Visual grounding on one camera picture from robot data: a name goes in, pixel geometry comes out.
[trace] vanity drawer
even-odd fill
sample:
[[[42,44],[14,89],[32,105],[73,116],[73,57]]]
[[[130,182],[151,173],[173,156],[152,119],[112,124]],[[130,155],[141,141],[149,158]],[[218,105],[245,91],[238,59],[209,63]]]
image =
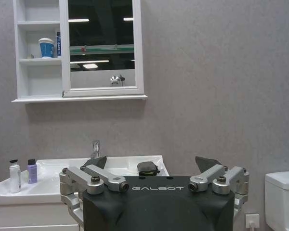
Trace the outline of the vanity drawer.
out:
[[[0,228],[71,224],[77,225],[62,203],[0,206]]]
[[[0,231],[79,231],[78,225],[45,225],[0,228]]]

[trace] purple bottle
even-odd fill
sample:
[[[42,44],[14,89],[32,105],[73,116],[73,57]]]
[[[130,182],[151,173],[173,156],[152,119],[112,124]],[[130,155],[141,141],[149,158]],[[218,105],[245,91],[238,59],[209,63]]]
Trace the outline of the purple bottle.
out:
[[[38,171],[35,159],[28,160],[28,167],[27,167],[29,177],[28,177],[28,184],[34,184],[38,182]]]

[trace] electrical outlet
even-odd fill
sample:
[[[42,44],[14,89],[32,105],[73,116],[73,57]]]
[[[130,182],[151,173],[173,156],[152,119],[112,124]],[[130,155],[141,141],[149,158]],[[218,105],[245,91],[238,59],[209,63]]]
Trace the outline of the electrical outlet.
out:
[[[245,214],[246,228],[260,228],[260,215],[259,214]]]

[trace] sink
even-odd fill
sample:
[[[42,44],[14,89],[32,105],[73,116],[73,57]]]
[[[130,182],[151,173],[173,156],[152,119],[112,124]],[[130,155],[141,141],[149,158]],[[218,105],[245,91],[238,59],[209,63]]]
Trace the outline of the sink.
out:
[[[0,205],[60,203],[59,173],[65,167],[80,167],[88,158],[38,160],[38,182],[27,184],[27,171],[21,173],[22,189],[18,193],[10,193],[9,179],[0,182]],[[119,176],[138,176],[137,165],[140,162],[152,161],[160,173],[168,176],[161,155],[107,157],[105,170]]]

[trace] toilet tank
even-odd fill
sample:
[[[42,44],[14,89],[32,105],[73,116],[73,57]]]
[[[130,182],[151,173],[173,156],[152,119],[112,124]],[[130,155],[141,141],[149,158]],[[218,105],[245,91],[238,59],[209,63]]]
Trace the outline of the toilet tank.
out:
[[[289,172],[265,175],[265,220],[274,231],[289,231]]]

